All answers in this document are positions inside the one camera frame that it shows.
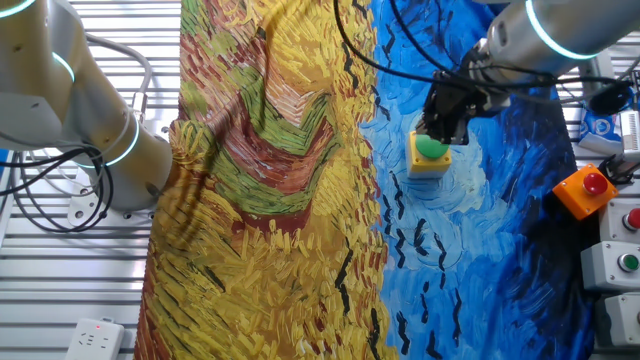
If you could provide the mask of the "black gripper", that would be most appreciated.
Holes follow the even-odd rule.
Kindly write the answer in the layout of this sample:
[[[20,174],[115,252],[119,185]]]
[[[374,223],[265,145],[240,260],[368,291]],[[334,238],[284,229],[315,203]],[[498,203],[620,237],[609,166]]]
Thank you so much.
[[[434,84],[417,124],[417,133],[428,135],[447,145],[468,143],[468,122],[487,103],[486,94],[475,85],[456,80],[442,70],[434,72],[442,84]]]

